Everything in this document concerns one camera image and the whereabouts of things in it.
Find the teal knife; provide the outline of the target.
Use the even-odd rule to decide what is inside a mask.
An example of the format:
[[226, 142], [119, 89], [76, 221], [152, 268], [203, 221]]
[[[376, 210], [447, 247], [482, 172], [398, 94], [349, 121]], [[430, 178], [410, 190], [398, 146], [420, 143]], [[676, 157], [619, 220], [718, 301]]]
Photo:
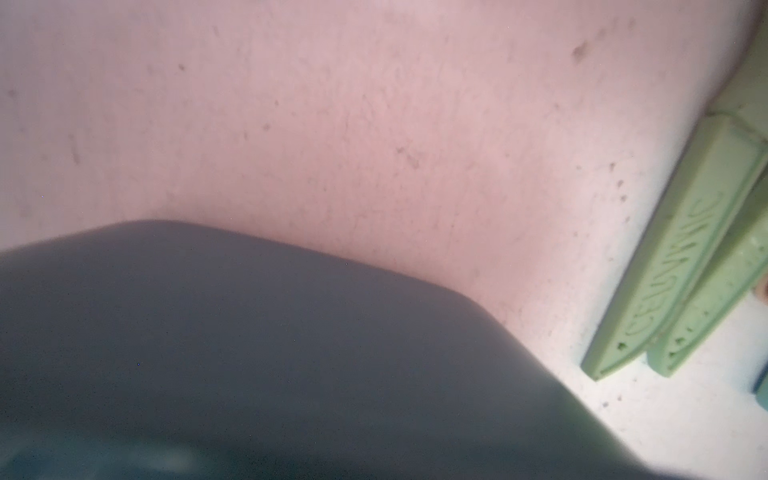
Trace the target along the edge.
[[765, 411], [768, 410], [768, 367], [761, 372], [754, 389], [756, 402]]

